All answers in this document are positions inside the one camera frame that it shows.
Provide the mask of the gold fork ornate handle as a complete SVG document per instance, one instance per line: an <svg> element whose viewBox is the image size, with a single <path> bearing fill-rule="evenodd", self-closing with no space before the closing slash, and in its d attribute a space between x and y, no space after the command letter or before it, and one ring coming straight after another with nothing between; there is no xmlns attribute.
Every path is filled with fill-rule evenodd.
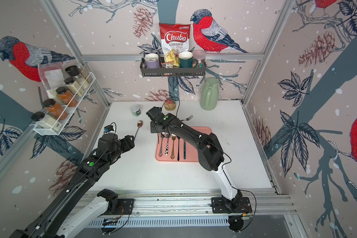
<svg viewBox="0 0 357 238"><path fill-rule="evenodd" d="M173 160L175 158L175 140L176 140L176 135L172 134L171 139L172 139L172 151L171 151L171 155L170 158Z"/></svg>

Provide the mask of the black spoon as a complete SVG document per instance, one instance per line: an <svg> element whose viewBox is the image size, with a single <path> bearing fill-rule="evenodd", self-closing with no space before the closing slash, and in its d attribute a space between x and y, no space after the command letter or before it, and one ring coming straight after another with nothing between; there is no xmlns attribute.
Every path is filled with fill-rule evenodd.
<svg viewBox="0 0 357 238"><path fill-rule="evenodd" d="M180 137L177 136L178 139L178 154L177 154L177 161L180 161Z"/></svg>

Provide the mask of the pink plastic tray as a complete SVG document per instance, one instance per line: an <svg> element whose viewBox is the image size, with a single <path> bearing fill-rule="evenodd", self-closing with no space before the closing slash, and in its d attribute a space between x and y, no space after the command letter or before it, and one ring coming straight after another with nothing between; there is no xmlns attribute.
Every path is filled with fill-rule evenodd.
<svg viewBox="0 0 357 238"><path fill-rule="evenodd" d="M183 143L184 140L181 138L180 139L180 161L177 161L177 154L178 154L178 139L175 140L175 158L172 160L170 158L171 155L171 151L172 151L172 139L169 138L169 153L166 156L165 155L165 150L166 150L166 143L167 143L167 139L164 137L163 138L163 156L159 157L159 150L160 150L160 138L158 139L158 143L157 143L157 148L156 148L156 155L155 158L157 161L160 162L194 162L197 163L198 162L198 151L197 149L190 145L188 142L186 142L186 160L184 160L183 158Z"/></svg>

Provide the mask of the silver spoon patterned handle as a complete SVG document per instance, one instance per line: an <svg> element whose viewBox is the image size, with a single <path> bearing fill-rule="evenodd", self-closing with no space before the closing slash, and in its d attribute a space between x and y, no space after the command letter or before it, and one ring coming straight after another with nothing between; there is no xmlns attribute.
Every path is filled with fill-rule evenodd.
<svg viewBox="0 0 357 238"><path fill-rule="evenodd" d="M167 156L169 153L169 137L170 134L168 132L165 133L165 138L167 139L167 143L166 143L166 150L165 150L165 155Z"/></svg>

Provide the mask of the silver fork ornate handle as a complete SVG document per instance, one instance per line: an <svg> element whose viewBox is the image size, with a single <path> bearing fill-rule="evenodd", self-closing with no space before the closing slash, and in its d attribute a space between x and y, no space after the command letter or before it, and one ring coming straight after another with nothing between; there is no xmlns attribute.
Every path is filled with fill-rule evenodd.
<svg viewBox="0 0 357 238"><path fill-rule="evenodd" d="M164 135L160 134L160 150L159 150L159 154L158 154L159 157L163 156L163 138L164 138Z"/></svg>

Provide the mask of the silver fork teal handle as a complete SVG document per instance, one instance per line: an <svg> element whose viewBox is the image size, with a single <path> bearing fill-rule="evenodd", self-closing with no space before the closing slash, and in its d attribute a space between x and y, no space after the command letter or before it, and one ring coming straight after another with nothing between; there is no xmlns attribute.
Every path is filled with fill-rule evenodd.
<svg viewBox="0 0 357 238"><path fill-rule="evenodd" d="M183 143L183 158L186 160L186 141Z"/></svg>

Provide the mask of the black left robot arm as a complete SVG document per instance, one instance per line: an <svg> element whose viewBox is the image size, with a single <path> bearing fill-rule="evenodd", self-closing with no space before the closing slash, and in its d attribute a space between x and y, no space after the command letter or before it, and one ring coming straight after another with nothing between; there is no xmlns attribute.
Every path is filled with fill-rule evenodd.
<svg viewBox="0 0 357 238"><path fill-rule="evenodd" d="M118 194L103 189L92 204L69 218L83 195L118 161L122 154L134 148L134 136L119 139L114 124L105 127L97 149L78 166L70 182L57 198L24 230L15 230L12 238L73 238L92 220L104 213L131 214L132 205L119 202Z"/></svg>

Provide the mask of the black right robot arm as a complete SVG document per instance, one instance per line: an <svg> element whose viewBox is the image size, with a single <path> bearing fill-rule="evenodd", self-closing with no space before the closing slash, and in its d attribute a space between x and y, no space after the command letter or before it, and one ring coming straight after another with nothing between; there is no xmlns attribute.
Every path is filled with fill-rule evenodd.
<svg viewBox="0 0 357 238"><path fill-rule="evenodd" d="M217 136L205 134L183 123L173 114L162 113L162 108L153 107L147 111L151 120L152 133L167 132L176 135L192 145L198 152L198 162L207 171L211 171L222 193L219 207L226 213L236 213L242 200L242 193L234 187L225 168L224 151Z"/></svg>

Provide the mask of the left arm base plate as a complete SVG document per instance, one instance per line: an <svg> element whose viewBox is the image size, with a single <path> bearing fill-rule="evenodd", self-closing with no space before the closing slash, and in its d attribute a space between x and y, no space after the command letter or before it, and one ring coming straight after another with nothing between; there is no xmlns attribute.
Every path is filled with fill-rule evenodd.
<svg viewBox="0 0 357 238"><path fill-rule="evenodd" d="M114 215L131 215L133 212L135 199L117 199L113 202L112 214Z"/></svg>

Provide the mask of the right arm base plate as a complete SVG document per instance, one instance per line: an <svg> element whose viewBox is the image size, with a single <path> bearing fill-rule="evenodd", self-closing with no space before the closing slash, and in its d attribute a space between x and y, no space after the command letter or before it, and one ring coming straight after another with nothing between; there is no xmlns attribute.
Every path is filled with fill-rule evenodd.
<svg viewBox="0 0 357 238"><path fill-rule="evenodd" d="M237 201L229 201L223 197L212 197L211 207L214 214L247 214L253 212L248 197L238 198Z"/></svg>

